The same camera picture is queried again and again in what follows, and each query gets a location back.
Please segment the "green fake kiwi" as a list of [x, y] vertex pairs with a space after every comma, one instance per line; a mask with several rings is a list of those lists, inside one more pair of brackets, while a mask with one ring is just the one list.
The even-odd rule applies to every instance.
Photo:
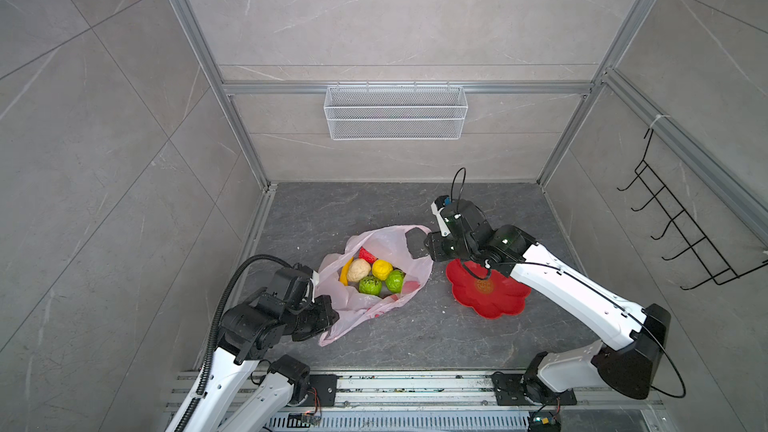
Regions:
[[383, 288], [383, 283], [379, 279], [372, 275], [363, 277], [358, 282], [358, 291], [361, 294], [372, 295], [378, 297]]

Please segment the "pink plastic bag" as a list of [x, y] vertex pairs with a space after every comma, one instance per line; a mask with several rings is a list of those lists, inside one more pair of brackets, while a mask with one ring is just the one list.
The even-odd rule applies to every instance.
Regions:
[[363, 232], [348, 239], [340, 254], [327, 255], [315, 274], [314, 295], [326, 295], [338, 321], [318, 339], [327, 346], [363, 322], [400, 308], [430, 278], [433, 260], [411, 255], [407, 234], [427, 234], [420, 225], [399, 225]]

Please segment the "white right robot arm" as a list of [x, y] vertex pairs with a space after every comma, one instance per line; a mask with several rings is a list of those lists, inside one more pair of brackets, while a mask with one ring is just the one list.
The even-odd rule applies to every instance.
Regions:
[[526, 398], [549, 404], [564, 392], [607, 386], [644, 400], [655, 391], [653, 380], [665, 349], [670, 313], [658, 304], [641, 306], [593, 282], [553, 255], [514, 225], [491, 227], [471, 201], [437, 197], [430, 205], [438, 231], [424, 246], [436, 262], [456, 259], [498, 272], [526, 285], [569, 312], [598, 337], [566, 352], [541, 352], [521, 378]]

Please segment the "red flower-shaped bowl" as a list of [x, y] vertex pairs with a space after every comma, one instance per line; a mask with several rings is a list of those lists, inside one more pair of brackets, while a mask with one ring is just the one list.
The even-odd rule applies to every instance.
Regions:
[[504, 277], [496, 270], [491, 271], [487, 280], [480, 280], [471, 272], [483, 277], [488, 270], [474, 262], [462, 263], [458, 259], [447, 265], [446, 277], [459, 304], [472, 308], [486, 319], [515, 316], [523, 312], [526, 299], [532, 292], [529, 286]]

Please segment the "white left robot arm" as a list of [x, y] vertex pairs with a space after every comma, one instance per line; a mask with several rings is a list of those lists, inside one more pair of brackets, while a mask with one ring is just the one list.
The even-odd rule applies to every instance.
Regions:
[[[241, 276], [259, 261], [278, 265], [265, 287], [243, 302], [228, 301]], [[282, 338], [302, 342], [329, 331], [339, 315], [327, 295], [315, 288], [319, 275], [300, 263], [269, 254], [245, 259], [233, 273], [214, 312], [198, 376], [175, 413], [169, 431], [262, 431], [286, 406], [321, 402], [310, 382], [310, 368], [284, 355], [269, 362], [255, 392], [235, 411], [229, 410], [241, 387]]]

